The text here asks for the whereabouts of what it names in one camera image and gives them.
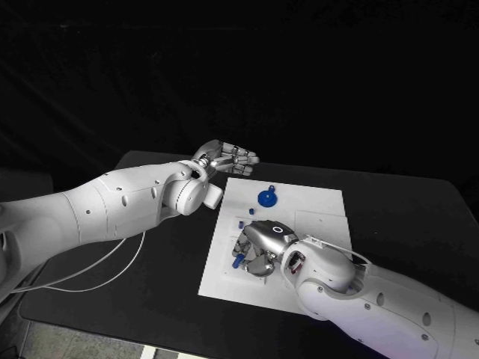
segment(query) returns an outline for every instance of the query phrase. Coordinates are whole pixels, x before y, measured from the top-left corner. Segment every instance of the black table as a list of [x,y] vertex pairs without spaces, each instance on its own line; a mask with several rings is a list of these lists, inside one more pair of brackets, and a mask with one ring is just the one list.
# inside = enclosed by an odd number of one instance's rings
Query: black table
[[[133,151],[116,168],[187,158]],[[211,182],[224,188],[226,179],[217,174]],[[448,182],[266,163],[250,179],[341,190],[353,250],[479,311],[479,226]],[[83,293],[30,292],[21,317],[208,358],[315,358],[320,352],[382,358],[330,322],[197,295],[217,213],[201,206],[148,230],[132,266],[106,286]],[[138,238],[61,287],[87,288],[110,278]],[[87,266],[115,244],[56,256],[37,283]]]

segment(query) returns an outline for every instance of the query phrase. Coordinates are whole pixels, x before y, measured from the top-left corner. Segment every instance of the floor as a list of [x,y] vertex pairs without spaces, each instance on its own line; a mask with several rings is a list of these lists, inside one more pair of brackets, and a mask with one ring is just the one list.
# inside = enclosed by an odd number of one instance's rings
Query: floor
[[0,359],[195,359],[162,349],[21,319],[14,309],[0,326]]

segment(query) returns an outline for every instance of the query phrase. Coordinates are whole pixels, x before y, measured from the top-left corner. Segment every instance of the black curtain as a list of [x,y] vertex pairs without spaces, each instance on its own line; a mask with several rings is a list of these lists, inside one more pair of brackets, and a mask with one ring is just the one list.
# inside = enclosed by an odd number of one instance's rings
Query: black curtain
[[0,166],[128,150],[449,181],[479,221],[479,1],[0,0]]

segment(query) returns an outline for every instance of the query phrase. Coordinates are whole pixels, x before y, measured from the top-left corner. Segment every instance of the blue knob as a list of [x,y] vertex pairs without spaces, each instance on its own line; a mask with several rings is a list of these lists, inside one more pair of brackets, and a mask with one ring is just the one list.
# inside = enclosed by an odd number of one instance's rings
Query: blue knob
[[260,191],[258,194],[258,204],[262,207],[272,207],[276,203],[275,187],[271,185],[266,191]]
[[236,259],[233,260],[233,263],[232,263],[232,268],[236,269],[242,260],[245,259],[245,256],[242,254],[237,254],[236,256]]

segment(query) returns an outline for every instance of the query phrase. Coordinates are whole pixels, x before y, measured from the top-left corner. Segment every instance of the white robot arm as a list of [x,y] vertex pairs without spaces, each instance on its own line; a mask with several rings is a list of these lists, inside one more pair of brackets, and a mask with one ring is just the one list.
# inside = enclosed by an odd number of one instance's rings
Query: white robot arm
[[245,226],[232,255],[250,247],[256,257],[240,267],[266,277],[278,263],[302,312],[387,358],[479,359],[479,313],[428,286],[312,236],[299,240],[275,221]]
[[110,171],[69,191],[0,203],[0,302],[56,254],[139,234],[201,203],[214,209],[221,190],[208,177],[247,175],[255,163],[255,153],[213,140],[190,161]]

